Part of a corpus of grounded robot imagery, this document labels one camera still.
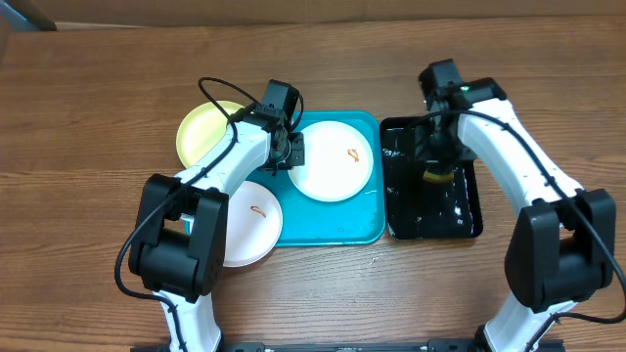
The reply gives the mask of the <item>green and yellow sponge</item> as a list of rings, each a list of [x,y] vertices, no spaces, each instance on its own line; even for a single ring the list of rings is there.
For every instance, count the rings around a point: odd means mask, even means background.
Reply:
[[[455,172],[451,171],[444,174],[434,173],[426,170],[423,174],[423,180],[432,184],[445,184],[454,181]]]

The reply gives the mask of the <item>pinkish white round plate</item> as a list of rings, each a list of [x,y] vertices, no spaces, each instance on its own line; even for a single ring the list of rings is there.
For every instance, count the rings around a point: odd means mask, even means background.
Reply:
[[[250,207],[256,205],[267,218]],[[244,267],[265,257],[283,229],[283,211],[265,187],[244,181],[229,201],[224,266]]]

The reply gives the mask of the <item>yellow-green round plate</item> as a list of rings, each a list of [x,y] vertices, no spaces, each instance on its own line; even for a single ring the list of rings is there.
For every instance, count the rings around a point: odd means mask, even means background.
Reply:
[[[205,103],[191,110],[180,123],[176,151],[186,168],[196,164],[223,138],[227,116],[243,107],[229,101],[218,101],[218,104],[226,115],[215,104]]]

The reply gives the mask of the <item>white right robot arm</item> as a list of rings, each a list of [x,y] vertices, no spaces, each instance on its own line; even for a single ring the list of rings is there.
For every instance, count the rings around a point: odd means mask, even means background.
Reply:
[[[562,318],[612,325],[573,312],[577,303],[625,281],[614,257],[616,206],[605,190],[587,191],[567,176],[534,141],[502,88],[491,78],[419,78],[428,110],[425,150],[434,156],[428,181],[468,149],[505,192],[516,223],[505,256],[510,294],[498,314],[481,326],[472,351],[537,351]]]

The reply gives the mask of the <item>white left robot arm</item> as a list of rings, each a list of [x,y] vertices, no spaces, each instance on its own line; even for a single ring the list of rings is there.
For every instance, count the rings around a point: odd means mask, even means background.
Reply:
[[[220,139],[199,161],[146,182],[114,279],[124,294],[161,305],[170,350],[220,349],[211,293],[224,266],[229,202],[253,171],[302,164],[303,137],[292,128],[293,113],[274,103],[230,113]]]

